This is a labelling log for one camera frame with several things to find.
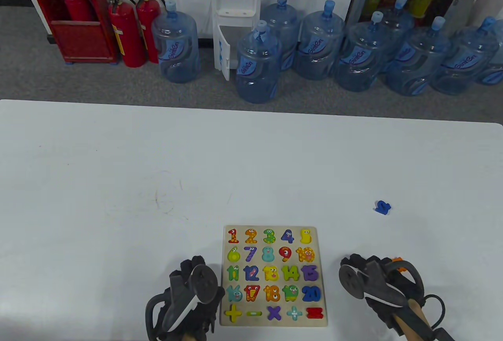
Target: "fire extinguisher box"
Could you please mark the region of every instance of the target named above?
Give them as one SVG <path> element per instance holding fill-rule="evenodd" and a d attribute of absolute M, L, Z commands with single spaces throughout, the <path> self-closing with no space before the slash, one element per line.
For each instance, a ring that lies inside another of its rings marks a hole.
<path fill-rule="evenodd" d="M 107 0 L 37 1 L 65 62 L 118 62 Z"/>

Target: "wooden handle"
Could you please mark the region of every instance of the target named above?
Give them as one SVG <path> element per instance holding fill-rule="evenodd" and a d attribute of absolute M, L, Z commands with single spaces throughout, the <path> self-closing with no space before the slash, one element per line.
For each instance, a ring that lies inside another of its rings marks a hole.
<path fill-rule="evenodd" d="M 419 316 L 422 321 L 424 321 L 429 327 L 431 327 L 431 325 L 426 320 L 426 316 L 424 316 L 419 303 L 417 303 L 413 299 L 409 299 L 408 303 L 409 303 L 410 309 L 412 309 L 412 311 L 414 311 L 414 313 L 417 316 Z M 402 328 L 402 330 L 404 331 L 404 335 L 407 337 L 407 341 L 424 341 L 421 337 L 419 337 L 419 335 L 416 332 L 414 332 L 407 324 L 405 324 L 405 322 L 402 319 L 400 319 L 399 317 L 397 317 L 395 315 L 393 315 L 393 317 L 395 318 L 397 323 L 400 325 L 400 328 Z"/>

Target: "water jug label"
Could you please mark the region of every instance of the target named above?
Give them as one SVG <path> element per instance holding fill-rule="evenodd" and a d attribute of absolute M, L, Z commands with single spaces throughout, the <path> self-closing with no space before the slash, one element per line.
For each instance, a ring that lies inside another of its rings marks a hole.
<path fill-rule="evenodd" d="M 160 59 L 168 61 L 169 59 L 175 59 L 184 50 L 185 42 L 183 40 L 166 40 L 166 53 L 163 56 L 159 56 Z"/>
<path fill-rule="evenodd" d="M 445 66 L 446 68 L 455 68 L 457 70 L 465 70 L 475 66 L 481 59 L 481 55 L 471 51 L 464 51 L 444 62 L 442 66 Z"/>
<path fill-rule="evenodd" d="M 239 62 L 239 68 L 237 69 L 237 75 L 248 76 L 252 75 L 257 69 L 257 63 L 253 59 L 247 59 L 246 57 L 241 57 Z"/>
<path fill-rule="evenodd" d="M 320 53 L 327 46 L 327 42 L 319 36 L 312 36 L 309 45 L 305 47 L 302 52 L 307 54 Z"/>
<path fill-rule="evenodd" d="M 293 52 L 291 55 L 288 56 L 287 59 L 285 59 L 281 65 L 281 69 L 282 70 L 288 70 L 289 68 L 291 68 L 291 66 L 293 65 L 293 59 L 295 57 L 295 52 Z"/>
<path fill-rule="evenodd" d="M 406 42 L 404 43 L 404 46 L 402 46 L 402 48 L 400 49 L 400 52 L 398 52 L 395 59 L 400 62 L 407 62 L 412 57 L 414 57 L 414 54 L 415 49 Z"/>
<path fill-rule="evenodd" d="M 503 71 L 493 72 L 491 75 L 488 75 L 484 79 L 482 79 L 482 83 L 484 84 L 498 84 L 503 79 Z"/>
<path fill-rule="evenodd" d="M 426 89 L 426 86 L 428 85 L 428 82 L 424 82 L 423 84 L 421 84 L 419 87 L 417 87 L 412 93 L 411 95 L 415 96 L 415 95 L 420 95 L 421 93 L 424 92 L 424 90 Z"/>
<path fill-rule="evenodd" d="M 341 59 L 341 62 L 350 64 L 350 65 L 359 65 L 364 63 L 367 59 L 372 55 L 372 50 L 364 49 L 359 46 L 355 46 L 352 50 L 352 53 Z"/>

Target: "gray carpet floor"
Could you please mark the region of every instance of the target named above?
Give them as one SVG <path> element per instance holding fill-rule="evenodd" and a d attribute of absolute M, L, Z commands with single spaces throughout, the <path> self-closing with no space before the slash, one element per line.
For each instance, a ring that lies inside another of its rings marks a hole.
<path fill-rule="evenodd" d="M 310 82 L 289 71 L 281 77 L 277 99 L 254 105 L 239 98 L 233 78 L 227 82 L 214 69 L 210 49 L 201 50 L 202 73 L 197 80 L 171 84 L 151 63 L 137 69 L 122 63 L 65 65 L 31 7 L 0 7 L 0 25 L 0 99 L 503 123 L 499 86 L 474 86 L 458 97 L 429 88 L 410 98 L 379 82 L 356 94 L 331 79 Z"/>

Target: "plus sign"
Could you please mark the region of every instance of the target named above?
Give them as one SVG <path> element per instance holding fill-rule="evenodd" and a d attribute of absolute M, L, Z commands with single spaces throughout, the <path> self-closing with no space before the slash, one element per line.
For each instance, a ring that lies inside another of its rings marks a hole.
<path fill-rule="evenodd" d="M 299 316 L 302 316 L 302 312 L 297 310 L 297 307 L 293 306 L 291 311 L 288 311 L 287 316 L 291 316 L 293 321 L 297 321 Z"/>
<path fill-rule="evenodd" d="M 229 316 L 230 317 L 230 321 L 232 323 L 235 323 L 237 321 L 237 318 L 239 316 L 243 315 L 243 313 L 241 311 L 237 310 L 237 307 L 236 307 L 235 304 L 231 305 L 230 311 L 225 311 L 224 314 L 225 314 L 225 316 Z"/>

